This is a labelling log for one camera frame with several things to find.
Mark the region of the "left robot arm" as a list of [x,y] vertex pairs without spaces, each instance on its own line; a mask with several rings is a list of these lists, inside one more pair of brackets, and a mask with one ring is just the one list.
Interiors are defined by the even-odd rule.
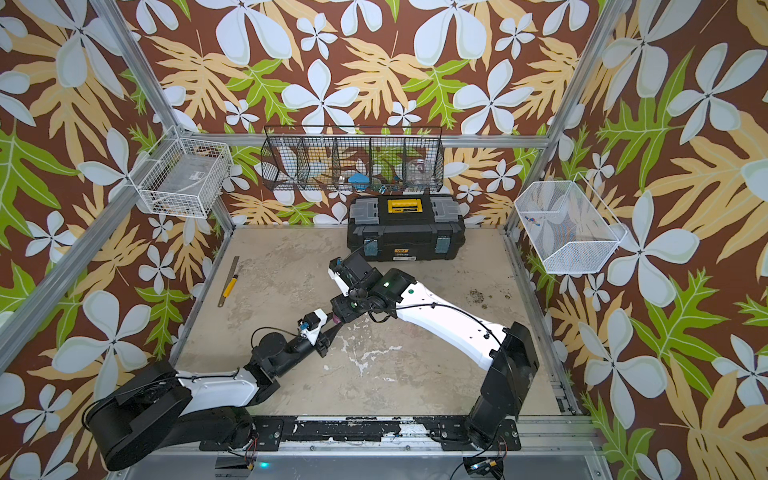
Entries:
[[94,402],[81,417],[107,469],[126,469],[156,450],[198,443],[208,450],[241,450],[257,436],[248,410],[271,397],[278,379],[311,353],[325,356],[341,327],[316,341],[262,338],[248,364],[233,372],[182,373],[167,361],[148,365],[124,386]]

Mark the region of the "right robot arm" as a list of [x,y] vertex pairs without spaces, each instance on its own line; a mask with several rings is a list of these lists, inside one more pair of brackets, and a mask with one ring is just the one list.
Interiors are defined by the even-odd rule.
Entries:
[[328,274],[340,290],[331,301],[339,322],[364,315],[374,323],[398,319],[439,337],[481,368],[485,377],[464,429],[477,447],[498,441],[502,423],[520,415],[540,365],[525,325],[481,319],[400,269],[382,274],[359,253],[331,260]]

